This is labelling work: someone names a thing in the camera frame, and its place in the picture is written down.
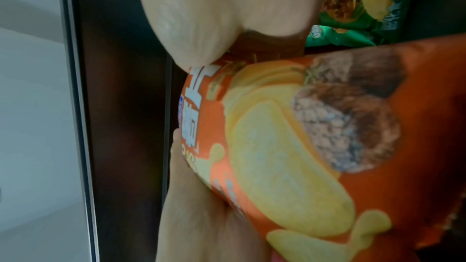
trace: orange snack bag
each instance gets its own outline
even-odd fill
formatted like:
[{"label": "orange snack bag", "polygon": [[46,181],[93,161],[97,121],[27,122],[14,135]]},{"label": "orange snack bag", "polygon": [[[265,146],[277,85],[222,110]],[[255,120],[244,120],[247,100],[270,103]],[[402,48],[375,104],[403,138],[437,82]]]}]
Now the orange snack bag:
[{"label": "orange snack bag", "polygon": [[466,186],[466,34],[192,69],[182,152],[288,262],[417,261]]}]

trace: orange packaging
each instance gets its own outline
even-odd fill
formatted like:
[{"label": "orange packaging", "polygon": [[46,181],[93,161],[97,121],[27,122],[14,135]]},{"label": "orange packaging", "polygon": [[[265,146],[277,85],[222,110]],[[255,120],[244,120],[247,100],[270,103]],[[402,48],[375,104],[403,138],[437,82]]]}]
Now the orange packaging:
[{"label": "orange packaging", "polygon": [[288,262],[417,261],[465,189],[466,34],[250,64],[182,91],[182,152]]}]

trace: chip bag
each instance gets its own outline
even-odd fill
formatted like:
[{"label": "chip bag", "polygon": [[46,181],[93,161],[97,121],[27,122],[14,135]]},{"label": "chip bag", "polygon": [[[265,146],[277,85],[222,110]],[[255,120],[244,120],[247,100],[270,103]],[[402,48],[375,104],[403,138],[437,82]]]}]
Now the chip bag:
[{"label": "chip bag", "polygon": [[324,34],[308,36],[306,46],[319,46],[322,39],[335,45],[362,47],[398,40],[411,0],[325,0],[319,16]]},{"label": "chip bag", "polygon": [[465,189],[466,34],[191,70],[182,153],[288,262],[417,261]]}]

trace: hand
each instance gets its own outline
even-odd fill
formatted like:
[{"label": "hand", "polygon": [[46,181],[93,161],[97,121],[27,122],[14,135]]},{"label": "hand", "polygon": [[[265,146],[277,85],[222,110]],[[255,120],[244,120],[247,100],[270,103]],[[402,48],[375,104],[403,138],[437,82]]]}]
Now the hand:
[{"label": "hand", "polygon": [[175,130],[156,262],[270,262],[271,252],[250,222],[194,174]]},{"label": "hand", "polygon": [[307,35],[324,0],[141,0],[160,42],[183,69],[209,65],[243,32]]}]

